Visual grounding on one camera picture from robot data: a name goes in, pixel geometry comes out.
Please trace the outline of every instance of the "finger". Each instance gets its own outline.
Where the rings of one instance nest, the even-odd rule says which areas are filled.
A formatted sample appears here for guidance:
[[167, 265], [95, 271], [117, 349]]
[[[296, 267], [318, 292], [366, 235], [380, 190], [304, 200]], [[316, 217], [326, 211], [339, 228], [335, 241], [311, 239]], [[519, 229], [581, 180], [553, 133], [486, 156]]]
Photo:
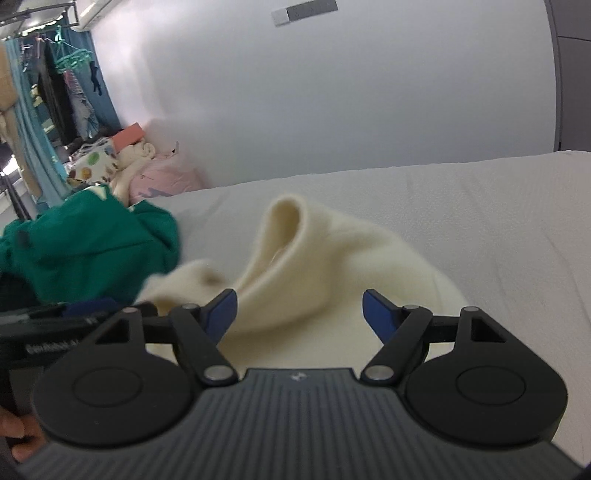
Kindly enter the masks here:
[[33, 440], [27, 443], [19, 443], [12, 447], [12, 456], [17, 462], [23, 463], [46, 443], [46, 440], [41, 437], [33, 438]]
[[22, 416], [21, 421], [25, 426], [25, 435], [27, 437], [44, 437], [41, 426], [32, 413]]
[[0, 437], [21, 439], [25, 436], [25, 426], [21, 419], [5, 408], [0, 407]]

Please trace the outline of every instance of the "white bed sheet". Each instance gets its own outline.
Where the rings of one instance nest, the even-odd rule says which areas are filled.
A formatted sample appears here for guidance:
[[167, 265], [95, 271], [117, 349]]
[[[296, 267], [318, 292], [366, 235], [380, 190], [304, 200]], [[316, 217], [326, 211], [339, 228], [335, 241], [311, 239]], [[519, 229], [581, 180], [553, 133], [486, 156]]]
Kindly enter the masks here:
[[305, 175], [155, 199], [177, 219], [183, 261], [230, 280], [265, 208], [285, 192], [398, 232], [564, 378], [554, 438], [591, 460], [591, 154]]

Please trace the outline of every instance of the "ceiling light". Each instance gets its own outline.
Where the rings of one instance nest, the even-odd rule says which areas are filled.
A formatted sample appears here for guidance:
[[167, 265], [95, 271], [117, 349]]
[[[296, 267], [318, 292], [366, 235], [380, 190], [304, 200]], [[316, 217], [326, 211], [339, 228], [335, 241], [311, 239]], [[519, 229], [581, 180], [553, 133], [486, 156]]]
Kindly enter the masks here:
[[92, 7], [94, 7], [96, 5], [96, 2], [92, 2], [88, 7], [86, 7], [84, 9], [84, 11], [80, 14], [81, 17], [84, 17], [88, 12], [90, 12], [90, 10], [92, 10]]

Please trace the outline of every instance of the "cream sweater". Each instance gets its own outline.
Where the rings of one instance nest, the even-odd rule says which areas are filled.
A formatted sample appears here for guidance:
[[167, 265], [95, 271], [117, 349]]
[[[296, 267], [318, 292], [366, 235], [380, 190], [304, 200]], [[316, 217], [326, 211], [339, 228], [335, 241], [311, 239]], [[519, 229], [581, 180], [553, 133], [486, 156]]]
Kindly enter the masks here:
[[[197, 260], [151, 277], [138, 301], [164, 314], [184, 303], [204, 305], [228, 286]], [[219, 349], [240, 372], [352, 367], [358, 373], [382, 346], [362, 314], [368, 288], [437, 314], [458, 315], [466, 305], [455, 285], [397, 234], [293, 195], [269, 207], [251, 260], [231, 287], [238, 316]], [[174, 361], [168, 346], [149, 350]]]

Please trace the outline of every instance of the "green shirt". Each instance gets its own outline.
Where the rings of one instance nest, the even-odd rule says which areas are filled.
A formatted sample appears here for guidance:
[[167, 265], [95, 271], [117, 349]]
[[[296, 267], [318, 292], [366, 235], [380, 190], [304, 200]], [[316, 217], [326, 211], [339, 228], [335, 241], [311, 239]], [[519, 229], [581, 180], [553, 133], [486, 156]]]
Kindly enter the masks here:
[[27, 280], [43, 303], [129, 304], [146, 278], [170, 272], [178, 258], [172, 215], [147, 201], [127, 209], [107, 186], [78, 192], [36, 220], [16, 220], [0, 238], [0, 271]]

